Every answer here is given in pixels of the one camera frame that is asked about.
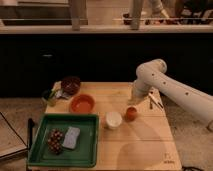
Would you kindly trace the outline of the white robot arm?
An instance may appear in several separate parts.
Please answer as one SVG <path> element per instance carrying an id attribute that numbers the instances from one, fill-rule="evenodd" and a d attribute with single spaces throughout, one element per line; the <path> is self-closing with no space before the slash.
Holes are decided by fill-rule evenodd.
<path id="1" fill-rule="evenodd" d="M 132 84 L 130 104 L 139 104 L 152 87 L 158 89 L 184 110 L 195 114 L 207 127 L 213 125 L 213 96 L 178 82 L 165 75 L 167 64 L 155 59 L 140 64 Z"/>

